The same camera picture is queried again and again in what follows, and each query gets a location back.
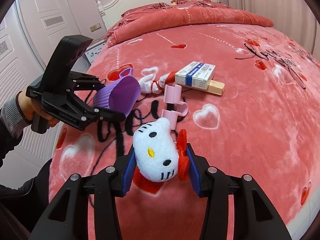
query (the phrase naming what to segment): yellow nose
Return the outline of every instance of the yellow nose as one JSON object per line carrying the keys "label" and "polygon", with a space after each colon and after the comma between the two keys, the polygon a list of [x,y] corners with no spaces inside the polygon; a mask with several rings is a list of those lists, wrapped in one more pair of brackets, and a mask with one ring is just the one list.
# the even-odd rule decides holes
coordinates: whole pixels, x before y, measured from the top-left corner
{"label": "yellow nose", "polygon": [[155,152],[153,151],[153,149],[148,149],[148,155],[153,158],[155,156]]}

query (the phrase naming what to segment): human hand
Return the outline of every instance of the human hand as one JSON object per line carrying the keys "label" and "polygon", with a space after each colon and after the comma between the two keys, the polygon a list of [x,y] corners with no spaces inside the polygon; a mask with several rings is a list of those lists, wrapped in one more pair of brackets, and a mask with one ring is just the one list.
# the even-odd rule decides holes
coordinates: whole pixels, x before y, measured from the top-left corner
{"label": "human hand", "polygon": [[18,96],[18,103],[21,111],[25,117],[31,121],[33,119],[33,113],[36,112],[44,119],[48,120],[48,125],[54,127],[59,120],[53,118],[51,115],[47,114],[41,107],[41,103],[37,100],[29,98],[26,96],[26,90],[23,90]]}

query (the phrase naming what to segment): bed post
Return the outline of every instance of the bed post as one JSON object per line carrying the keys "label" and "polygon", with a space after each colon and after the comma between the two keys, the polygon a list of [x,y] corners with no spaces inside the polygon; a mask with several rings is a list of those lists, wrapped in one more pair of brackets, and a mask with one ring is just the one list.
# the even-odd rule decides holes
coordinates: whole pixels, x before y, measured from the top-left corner
{"label": "bed post", "polygon": [[103,9],[101,1],[100,0],[96,0],[96,2],[97,2],[98,9],[99,9],[99,12],[100,12],[101,16],[105,16],[106,14],[104,12],[104,9]]}

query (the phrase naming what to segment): black pants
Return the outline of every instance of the black pants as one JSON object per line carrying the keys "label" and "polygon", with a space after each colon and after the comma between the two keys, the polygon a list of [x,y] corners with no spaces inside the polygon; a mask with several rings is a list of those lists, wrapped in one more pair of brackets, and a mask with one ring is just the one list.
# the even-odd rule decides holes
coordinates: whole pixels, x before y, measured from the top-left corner
{"label": "black pants", "polygon": [[0,186],[0,239],[27,240],[49,204],[49,160],[37,177],[13,190]]}

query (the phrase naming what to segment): pink plastic clip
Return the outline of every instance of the pink plastic clip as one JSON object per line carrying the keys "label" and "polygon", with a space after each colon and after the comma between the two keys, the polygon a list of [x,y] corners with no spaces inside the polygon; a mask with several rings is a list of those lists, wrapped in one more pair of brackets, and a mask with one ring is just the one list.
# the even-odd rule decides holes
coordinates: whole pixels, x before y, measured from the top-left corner
{"label": "pink plastic clip", "polygon": [[188,113],[188,105],[186,102],[181,101],[182,87],[179,85],[164,87],[164,99],[163,102],[176,105],[176,111],[162,110],[161,117],[165,117],[170,120],[171,130],[175,130],[177,125],[178,116],[186,116]]}

